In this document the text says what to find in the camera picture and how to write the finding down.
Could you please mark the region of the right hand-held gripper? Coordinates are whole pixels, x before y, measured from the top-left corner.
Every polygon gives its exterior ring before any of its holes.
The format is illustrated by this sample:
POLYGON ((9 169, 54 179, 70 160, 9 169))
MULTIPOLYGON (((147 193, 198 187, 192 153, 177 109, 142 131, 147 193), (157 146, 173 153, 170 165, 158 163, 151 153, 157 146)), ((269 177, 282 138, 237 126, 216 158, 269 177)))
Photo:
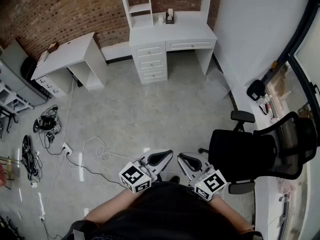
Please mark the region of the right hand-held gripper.
POLYGON ((190 181, 196 178, 196 173, 201 171, 198 179, 191 186, 193 191, 205 201, 211 201, 220 194, 227 185, 220 170, 214 167, 201 155, 182 152, 177 156, 177 162, 183 173, 190 181))

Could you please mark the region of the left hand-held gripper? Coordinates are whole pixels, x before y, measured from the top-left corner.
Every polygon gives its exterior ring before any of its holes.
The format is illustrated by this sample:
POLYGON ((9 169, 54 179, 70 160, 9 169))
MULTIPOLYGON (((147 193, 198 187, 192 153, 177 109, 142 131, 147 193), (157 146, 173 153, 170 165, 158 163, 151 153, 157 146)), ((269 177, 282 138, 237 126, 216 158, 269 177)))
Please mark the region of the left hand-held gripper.
POLYGON ((152 183, 164 179, 164 170, 172 160, 171 149, 151 149, 142 158, 129 162, 120 172, 119 178, 123 186, 133 194, 144 191, 152 183))

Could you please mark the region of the person's right forearm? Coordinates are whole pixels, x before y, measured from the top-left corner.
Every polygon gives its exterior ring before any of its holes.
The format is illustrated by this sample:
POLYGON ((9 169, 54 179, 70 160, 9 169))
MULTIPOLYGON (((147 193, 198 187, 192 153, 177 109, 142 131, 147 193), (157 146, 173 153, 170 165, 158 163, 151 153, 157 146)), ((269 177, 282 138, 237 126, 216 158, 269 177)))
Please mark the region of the person's right forearm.
POLYGON ((240 234, 253 232, 253 227, 238 212, 231 208, 219 195, 209 201, 209 205, 227 218, 240 234))

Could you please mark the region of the person's left forearm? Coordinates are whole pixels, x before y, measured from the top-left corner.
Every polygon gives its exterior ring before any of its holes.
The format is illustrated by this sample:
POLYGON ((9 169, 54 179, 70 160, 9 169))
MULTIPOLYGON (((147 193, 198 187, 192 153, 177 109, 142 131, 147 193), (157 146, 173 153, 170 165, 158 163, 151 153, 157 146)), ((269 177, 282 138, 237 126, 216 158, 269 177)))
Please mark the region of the person's left forearm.
POLYGON ((125 189, 112 199, 91 210, 84 217, 84 220, 102 225, 115 214, 127 209, 143 192, 144 190, 132 193, 130 190, 125 189))

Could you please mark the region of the white desk with hutch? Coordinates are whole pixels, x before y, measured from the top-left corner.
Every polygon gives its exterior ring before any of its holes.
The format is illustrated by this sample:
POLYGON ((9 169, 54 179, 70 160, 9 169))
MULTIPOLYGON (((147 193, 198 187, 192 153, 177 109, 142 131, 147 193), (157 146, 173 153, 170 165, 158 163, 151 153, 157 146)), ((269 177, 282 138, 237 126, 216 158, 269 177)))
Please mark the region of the white desk with hutch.
POLYGON ((122 0, 130 28, 129 47, 133 61, 139 72, 163 70, 168 76, 166 42, 204 42, 213 41, 211 49, 194 50, 200 68, 207 73, 212 59, 217 37, 207 24, 211 0, 201 0, 199 11, 174 11, 174 24, 166 24, 166 12, 154 13, 152 0, 122 0), (163 15, 164 23, 158 23, 158 15, 163 15), (161 46, 162 53, 137 57, 136 50, 161 46), (163 60, 163 66, 140 69, 140 62, 163 60))

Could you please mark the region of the plain white side desk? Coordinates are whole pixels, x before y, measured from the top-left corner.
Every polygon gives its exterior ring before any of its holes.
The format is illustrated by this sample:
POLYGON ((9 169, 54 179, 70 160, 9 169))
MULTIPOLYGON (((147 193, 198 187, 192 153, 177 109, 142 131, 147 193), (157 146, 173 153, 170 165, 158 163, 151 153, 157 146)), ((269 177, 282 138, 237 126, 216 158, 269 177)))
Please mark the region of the plain white side desk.
POLYGON ((78 80, 87 90, 104 88, 108 65, 94 40, 94 34, 91 32, 60 45, 43 64, 36 67, 31 79, 67 69, 72 82, 78 80))

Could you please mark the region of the person's black shirt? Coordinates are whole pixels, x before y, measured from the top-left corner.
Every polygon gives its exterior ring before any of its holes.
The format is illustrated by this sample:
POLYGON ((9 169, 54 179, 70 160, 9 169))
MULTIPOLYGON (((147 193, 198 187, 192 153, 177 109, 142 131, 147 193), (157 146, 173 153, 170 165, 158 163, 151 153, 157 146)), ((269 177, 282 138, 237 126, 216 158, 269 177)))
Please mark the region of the person's black shirt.
POLYGON ((144 190, 104 224, 78 220, 61 240, 264 240, 259 231, 241 234, 189 187, 163 181, 144 190))

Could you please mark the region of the black mesh office chair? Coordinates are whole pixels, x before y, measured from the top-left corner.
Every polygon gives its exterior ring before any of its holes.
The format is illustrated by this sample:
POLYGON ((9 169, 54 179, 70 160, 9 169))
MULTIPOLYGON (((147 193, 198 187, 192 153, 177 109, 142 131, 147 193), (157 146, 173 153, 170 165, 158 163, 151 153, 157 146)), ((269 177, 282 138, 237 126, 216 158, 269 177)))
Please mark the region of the black mesh office chair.
POLYGON ((316 127, 310 118, 294 111, 253 132, 240 131, 244 123, 255 122, 252 113, 233 110, 230 118, 238 122, 234 130, 214 130, 209 149, 198 149, 200 154, 207 153, 208 162, 222 173, 230 194, 253 191, 259 177, 296 180, 304 164, 316 155, 316 127))

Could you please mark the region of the white power strip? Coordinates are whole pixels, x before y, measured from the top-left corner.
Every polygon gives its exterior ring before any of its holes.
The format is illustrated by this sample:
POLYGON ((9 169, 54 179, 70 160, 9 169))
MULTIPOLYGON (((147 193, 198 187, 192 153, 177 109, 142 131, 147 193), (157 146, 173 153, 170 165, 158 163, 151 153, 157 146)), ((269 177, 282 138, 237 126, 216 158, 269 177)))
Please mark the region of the white power strip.
POLYGON ((70 148, 70 146, 66 142, 63 143, 62 149, 66 156, 69 156, 69 155, 71 156, 73 154, 73 150, 70 148))

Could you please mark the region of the black bag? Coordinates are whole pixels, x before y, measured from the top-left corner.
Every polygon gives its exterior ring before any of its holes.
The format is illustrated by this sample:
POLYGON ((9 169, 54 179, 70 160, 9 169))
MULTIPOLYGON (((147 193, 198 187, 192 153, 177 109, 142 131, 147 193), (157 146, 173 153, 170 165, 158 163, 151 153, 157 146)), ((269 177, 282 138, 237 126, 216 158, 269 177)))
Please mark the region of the black bag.
POLYGON ((265 88, 265 84, 261 80, 256 79, 247 88, 246 94, 256 102, 266 94, 265 88))

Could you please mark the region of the black stand legs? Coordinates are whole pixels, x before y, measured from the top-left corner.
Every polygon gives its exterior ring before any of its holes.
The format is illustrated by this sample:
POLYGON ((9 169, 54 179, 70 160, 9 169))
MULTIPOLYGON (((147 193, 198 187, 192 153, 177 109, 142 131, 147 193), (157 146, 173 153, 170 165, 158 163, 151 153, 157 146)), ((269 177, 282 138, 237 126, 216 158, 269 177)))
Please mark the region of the black stand legs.
POLYGON ((18 123, 15 114, 0 105, 0 140, 3 138, 4 133, 10 133, 13 123, 18 123))

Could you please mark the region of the white and red booklet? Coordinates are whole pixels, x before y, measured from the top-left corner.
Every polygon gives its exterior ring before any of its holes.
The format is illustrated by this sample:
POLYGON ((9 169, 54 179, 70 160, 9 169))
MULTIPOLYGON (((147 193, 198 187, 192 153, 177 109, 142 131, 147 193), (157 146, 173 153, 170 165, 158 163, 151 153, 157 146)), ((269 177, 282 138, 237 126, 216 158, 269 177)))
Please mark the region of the white and red booklet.
POLYGON ((41 54, 41 56, 40 56, 40 58, 39 58, 39 60, 37 62, 37 67, 39 67, 40 65, 42 65, 45 62, 45 60, 47 59, 48 55, 49 55, 49 52, 47 50, 44 51, 41 54))

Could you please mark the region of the white metal rack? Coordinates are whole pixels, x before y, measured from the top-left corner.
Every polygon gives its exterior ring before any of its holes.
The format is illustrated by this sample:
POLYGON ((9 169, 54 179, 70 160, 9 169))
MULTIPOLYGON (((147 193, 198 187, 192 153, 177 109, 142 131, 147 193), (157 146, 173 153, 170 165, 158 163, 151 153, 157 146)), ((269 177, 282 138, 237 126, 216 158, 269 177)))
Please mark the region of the white metal rack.
POLYGON ((10 113, 18 114, 25 109, 34 109, 34 107, 20 97, 16 92, 11 91, 4 82, 0 81, 0 106, 10 113))

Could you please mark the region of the grey metal cabinet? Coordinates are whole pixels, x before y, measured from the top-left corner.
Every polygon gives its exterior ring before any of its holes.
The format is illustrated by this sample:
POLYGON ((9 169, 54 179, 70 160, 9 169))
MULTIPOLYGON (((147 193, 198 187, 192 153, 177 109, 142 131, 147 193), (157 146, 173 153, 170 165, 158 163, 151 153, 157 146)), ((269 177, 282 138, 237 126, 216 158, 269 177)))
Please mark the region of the grey metal cabinet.
POLYGON ((0 81, 32 106, 38 106, 45 103, 47 97, 32 86, 21 73, 23 62, 28 57, 18 41, 13 39, 0 54, 0 81))

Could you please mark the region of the black window frame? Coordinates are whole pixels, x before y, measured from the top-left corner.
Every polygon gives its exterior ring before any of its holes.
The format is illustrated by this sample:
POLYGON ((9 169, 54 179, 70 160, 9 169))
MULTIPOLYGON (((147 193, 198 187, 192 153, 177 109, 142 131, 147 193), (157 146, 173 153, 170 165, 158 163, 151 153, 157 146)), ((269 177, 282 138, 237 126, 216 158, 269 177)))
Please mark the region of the black window frame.
POLYGON ((299 64, 298 59, 294 58, 294 55, 298 52, 298 48, 301 46, 307 36, 307 33, 310 31, 312 23, 314 22, 319 10, 320 0, 307 1, 302 18, 292 38, 276 60, 277 66, 274 69, 269 69, 261 81, 265 85, 268 84, 286 62, 293 66, 293 71, 297 76, 307 98, 308 104, 310 105, 315 129, 317 131, 317 145, 320 147, 320 101, 317 99, 317 96, 320 97, 320 83, 316 84, 315 81, 312 81, 311 77, 308 76, 306 71, 299 64))

